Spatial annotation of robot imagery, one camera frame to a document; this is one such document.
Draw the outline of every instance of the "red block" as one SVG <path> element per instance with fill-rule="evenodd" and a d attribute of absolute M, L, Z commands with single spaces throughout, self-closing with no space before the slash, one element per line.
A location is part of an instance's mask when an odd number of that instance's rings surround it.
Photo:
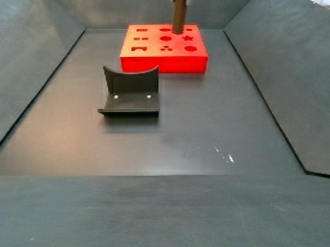
<path fill-rule="evenodd" d="M 207 51 L 197 25 L 185 25 L 181 35 L 171 25 L 129 25 L 120 60 L 124 72 L 158 66 L 160 73 L 204 73 Z"/>

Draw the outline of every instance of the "dark rod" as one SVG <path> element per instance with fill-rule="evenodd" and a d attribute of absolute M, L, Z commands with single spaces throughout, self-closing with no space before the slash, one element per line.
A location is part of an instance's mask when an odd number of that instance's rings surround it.
<path fill-rule="evenodd" d="M 185 12 L 187 12 L 185 0 L 175 0 L 172 28 L 171 28 L 172 29 L 171 32 L 175 35 L 180 35 L 183 33 Z"/>

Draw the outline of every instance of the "black object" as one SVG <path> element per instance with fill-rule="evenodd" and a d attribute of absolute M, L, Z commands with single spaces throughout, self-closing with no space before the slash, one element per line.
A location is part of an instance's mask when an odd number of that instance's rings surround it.
<path fill-rule="evenodd" d="M 102 67 L 108 98 L 104 109 L 97 112 L 112 114 L 157 114 L 158 67 L 138 73 L 121 73 Z"/>

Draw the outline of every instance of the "dark gray panel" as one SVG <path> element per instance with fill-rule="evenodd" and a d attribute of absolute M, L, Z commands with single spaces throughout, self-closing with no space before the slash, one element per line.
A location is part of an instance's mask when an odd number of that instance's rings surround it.
<path fill-rule="evenodd" d="M 50 0 L 0 0 L 0 141 L 84 27 Z"/>
<path fill-rule="evenodd" d="M 1 245 L 327 247 L 328 191 L 305 176 L 1 178 Z"/>
<path fill-rule="evenodd" d="M 330 174 L 330 11 L 252 0 L 225 28 L 305 169 Z"/>
<path fill-rule="evenodd" d="M 193 0 L 187 21 L 201 28 L 223 28 L 249 0 Z M 168 0 L 58 0 L 88 28 L 125 28 L 128 24 L 171 23 Z"/>
<path fill-rule="evenodd" d="M 221 31 L 205 74 L 160 74 L 160 116 L 97 113 L 124 30 L 89 30 L 0 150 L 1 175 L 295 176 L 301 169 Z"/>

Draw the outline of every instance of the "star-shaped hole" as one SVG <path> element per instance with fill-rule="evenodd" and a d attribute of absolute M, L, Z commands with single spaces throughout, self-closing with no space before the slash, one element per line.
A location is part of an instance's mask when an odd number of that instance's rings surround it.
<path fill-rule="evenodd" d="M 184 36 L 184 37 L 181 37 L 181 39 L 183 39 L 183 41 L 191 41 L 193 39 L 193 37 L 192 36 Z"/>

